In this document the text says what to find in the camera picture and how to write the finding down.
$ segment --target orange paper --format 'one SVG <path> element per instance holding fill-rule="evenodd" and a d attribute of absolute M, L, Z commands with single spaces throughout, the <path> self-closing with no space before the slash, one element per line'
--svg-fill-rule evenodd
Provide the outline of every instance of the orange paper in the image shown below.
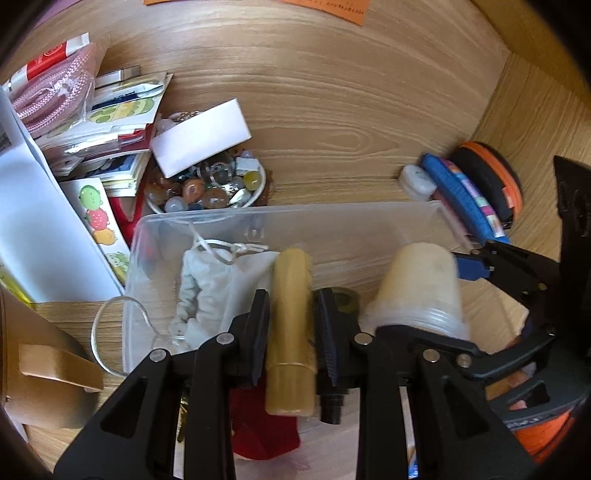
<path fill-rule="evenodd" d="M 357 25 L 363 24 L 369 0 L 283 0 L 286 4 L 322 10 Z"/>

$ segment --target white bottle cap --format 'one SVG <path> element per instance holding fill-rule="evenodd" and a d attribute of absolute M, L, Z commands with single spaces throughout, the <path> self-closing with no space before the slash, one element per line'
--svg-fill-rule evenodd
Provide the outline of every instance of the white bottle cap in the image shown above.
<path fill-rule="evenodd" d="M 420 202 L 426 202 L 437 190 L 429 174 L 415 164 L 404 166 L 399 181 L 409 197 Z"/>

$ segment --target clear plastic box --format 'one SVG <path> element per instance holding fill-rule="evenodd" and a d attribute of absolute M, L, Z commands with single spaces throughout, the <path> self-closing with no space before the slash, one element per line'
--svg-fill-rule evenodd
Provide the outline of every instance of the clear plastic box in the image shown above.
<path fill-rule="evenodd" d="M 147 216 L 136 229 L 126 294 L 146 307 L 163 333 L 168 333 L 176 313 L 182 256 L 193 245 L 189 222 L 206 239 L 257 243 L 276 251 L 302 248 L 313 259 L 314 288 L 352 288 L 360 294 L 362 308 L 373 299 L 401 246 L 432 242 L 459 252 L 472 247 L 440 202 L 252 207 Z M 512 340 L 515 332 L 492 285 L 484 280 L 462 281 L 462 296 L 464 316 L 476 336 L 472 338 L 481 348 L 496 351 Z M 178 353 L 171 342 L 154 341 L 139 308 L 131 303 L 124 308 L 123 342 L 125 371 L 135 368 L 152 348 Z M 354 478 L 358 395 L 347 397 L 343 424 L 335 427 L 313 417 L 301 419 L 300 436 L 302 446 L 279 459 L 237 461 L 238 478 Z"/>

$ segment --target metal screw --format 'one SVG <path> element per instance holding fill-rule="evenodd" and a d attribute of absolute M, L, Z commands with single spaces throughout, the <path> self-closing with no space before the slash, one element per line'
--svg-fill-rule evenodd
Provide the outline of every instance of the metal screw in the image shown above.
<path fill-rule="evenodd" d="M 231 333 L 220 333 L 217 338 L 216 342 L 220 345 L 229 345 L 234 341 L 234 336 Z"/>
<path fill-rule="evenodd" d="M 423 358 L 427 362 L 431 362 L 432 364 L 434 364 L 435 362 L 437 362 L 441 358 L 441 355 L 439 355 L 439 352 L 437 350 L 433 350 L 432 348 L 428 348 L 427 350 L 425 350 L 423 352 Z"/>
<path fill-rule="evenodd" d="M 152 360 L 155 363 L 161 362 L 165 358 L 166 358 L 166 350 L 163 350 L 161 348 L 157 348 L 156 350 L 152 350 L 150 352 L 150 360 Z"/>
<path fill-rule="evenodd" d="M 460 353 L 456 358 L 456 363 L 459 367 L 470 368 L 472 365 L 472 357 L 467 353 Z"/>
<path fill-rule="evenodd" d="M 360 345 L 369 345 L 373 340 L 373 337 L 365 332 L 360 332 L 357 335 L 355 335 L 355 343 L 358 343 Z"/>

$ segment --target wooden surface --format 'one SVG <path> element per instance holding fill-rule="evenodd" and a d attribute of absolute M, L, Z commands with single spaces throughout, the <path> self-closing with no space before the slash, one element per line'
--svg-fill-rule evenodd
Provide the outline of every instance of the wooden surface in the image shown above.
<path fill-rule="evenodd" d="M 554 32 L 524 0 L 472 0 L 507 46 L 591 106 L 589 85 Z"/>
<path fill-rule="evenodd" d="M 271 0 L 212 0 L 144 7 L 139 0 L 83 0 L 35 31 L 5 69 L 82 33 L 109 33 L 104 70 L 141 63 L 176 74 L 166 113 L 237 97 L 253 139 L 275 172 L 273 205 L 405 199 L 392 177 L 423 151 L 443 153 L 470 137 L 504 153 L 525 185 L 515 244 L 556 256 L 558 220 L 550 162 L 564 154 L 591 163 L 589 116 L 578 98 L 511 56 L 467 0 L 372 0 L 364 27 Z M 504 345 L 518 331 L 488 322 L 480 284 L 463 290 L 479 342 Z M 38 311 L 88 347 L 97 304 L 48 304 Z M 121 309 L 99 328 L 100 351 L 121 367 Z M 105 398 L 119 380 L 105 375 Z M 52 467 L 71 430 L 30 428 Z"/>
<path fill-rule="evenodd" d="M 36 311 L 47 320 L 74 336 L 90 355 L 90 329 L 100 303 L 46 303 L 37 305 Z M 123 308 L 119 304 L 112 305 L 98 328 L 99 353 L 103 360 L 112 368 L 121 370 L 121 316 Z M 100 394 L 100 403 L 121 383 L 121 379 L 104 374 L 105 389 Z M 42 429 L 26 427 L 30 445 L 38 453 L 43 462 L 53 470 L 57 459 L 74 439 L 78 430 Z"/>
<path fill-rule="evenodd" d="M 82 0 L 0 77 L 87 29 L 111 37 L 103 71 L 175 74 L 165 113 L 238 98 L 281 203 L 399 199 L 393 175 L 472 134 L 508 55 L 469 0 L 372 0 L 363 27 L 277 0 Z"/>
<path fill-rule="evenodd" d="M 591 111 L 577 95 L 518 55 L 511 54 L 476 140 L 501 152 L 524 189 L 524 209 L 509 237 L 514 245 L 558 259 L 555 155 L 591 165 Z M 514 328 L 525 309 L 500 293 Z"/>

